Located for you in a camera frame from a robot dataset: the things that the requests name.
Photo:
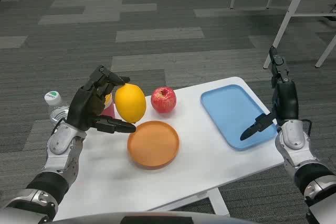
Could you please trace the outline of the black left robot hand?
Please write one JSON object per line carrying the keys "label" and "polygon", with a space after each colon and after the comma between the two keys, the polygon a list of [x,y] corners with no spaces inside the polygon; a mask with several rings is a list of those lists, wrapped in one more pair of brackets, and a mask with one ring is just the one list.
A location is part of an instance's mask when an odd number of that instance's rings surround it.
{"label": "black left robot hand", "polygon": [[103,65],[97,66],[72,99],[66,122],[82,131],[95,128],[111,134],[135,132],[135,125],[101,114],[105,107],[106,95],[110,94],[114,87],[124,86],[129,81],[130,78],[120,77]]}

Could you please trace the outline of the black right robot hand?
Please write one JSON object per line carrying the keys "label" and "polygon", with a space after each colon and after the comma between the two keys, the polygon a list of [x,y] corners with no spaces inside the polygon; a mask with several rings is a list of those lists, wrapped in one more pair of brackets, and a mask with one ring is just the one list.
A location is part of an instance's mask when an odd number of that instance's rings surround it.
{"label": "black right robot hand", "polygon": [[271,60],[271,86],[274,90],[272,95],[272,110],[269,114],[261,114],[255,118],[253,125],[248,127],[240,136],[240,140],[251,137],[256,132],[262,132],[273,120],[283,124],[285,120],[297,120],[299,118],[299,102],[297,89],[294,81],[289,78],[289,67],[284,57],[280,56],[277,48],[269,49]]}

